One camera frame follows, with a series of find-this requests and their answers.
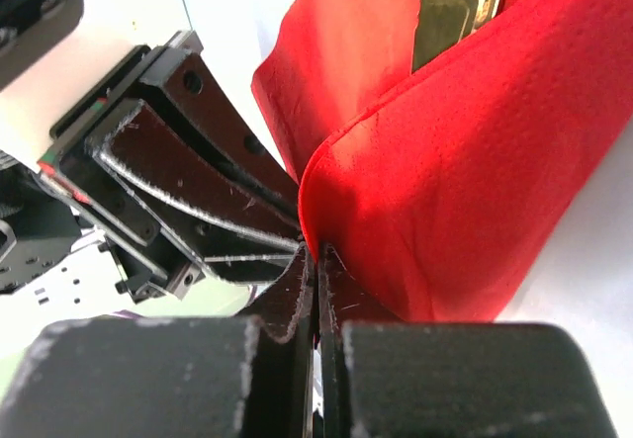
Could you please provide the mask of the gold knife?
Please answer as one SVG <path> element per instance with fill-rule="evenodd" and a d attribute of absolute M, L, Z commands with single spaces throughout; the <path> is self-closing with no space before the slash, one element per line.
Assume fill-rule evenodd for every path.
<path fill-rule="evenodd" d="M 420 0 L 412 69 L 422 66 L 489 22 L 501 0 Z"/>

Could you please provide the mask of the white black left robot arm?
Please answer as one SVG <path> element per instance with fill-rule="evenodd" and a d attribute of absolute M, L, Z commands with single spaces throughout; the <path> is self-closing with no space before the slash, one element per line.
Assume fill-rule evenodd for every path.
<path fill-rule="evenodd" d="M 207 275 L 266 285 L 301 240 L 296 183 L 202 57 L 174 3 L 141 0 L 140 42 L 96 0 L 1 0 L 1 291 L 33 284 L 102 230 L 135 302 Z"/>

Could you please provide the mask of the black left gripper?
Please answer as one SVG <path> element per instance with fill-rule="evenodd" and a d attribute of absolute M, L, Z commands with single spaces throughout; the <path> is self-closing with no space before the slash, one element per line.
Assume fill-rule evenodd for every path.
<path fill-rule="evenodd" d="M 192 30 L 134 46 L 51 128 L 43 184 L 104 230 L 134 302 L 210 271 L 276 281 L 300 243 L 298 185 L 198 55 Z"/>

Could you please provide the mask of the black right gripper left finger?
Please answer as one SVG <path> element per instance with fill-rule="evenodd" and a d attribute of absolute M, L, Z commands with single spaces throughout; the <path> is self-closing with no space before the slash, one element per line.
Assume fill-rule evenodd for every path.
<path fill-rule="evenodd" d="M 314 269 L 300 247 L 233 317 L 46 327 L 1 404 L 5 437 L 308 437 Z"/>

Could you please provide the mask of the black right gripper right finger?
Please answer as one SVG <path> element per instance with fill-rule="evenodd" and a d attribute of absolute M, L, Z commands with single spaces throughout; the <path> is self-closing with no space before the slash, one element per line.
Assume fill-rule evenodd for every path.
<path fill-rule="evenodd" d="M 612 437 L 588 361 L 542 323 L 405 323 L 316 265 L 327 437 Z"/>

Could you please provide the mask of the red paper napkin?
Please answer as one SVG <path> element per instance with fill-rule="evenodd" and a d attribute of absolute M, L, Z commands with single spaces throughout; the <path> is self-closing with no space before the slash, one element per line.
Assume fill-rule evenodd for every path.
<path fill-rule="evenodd" d="M 312 252 L 413 321 L 491 320 L 632 116 L 632 0 L 506 0 L 420 69 L 420 0 L 295 0 L 252 92 Z"/>

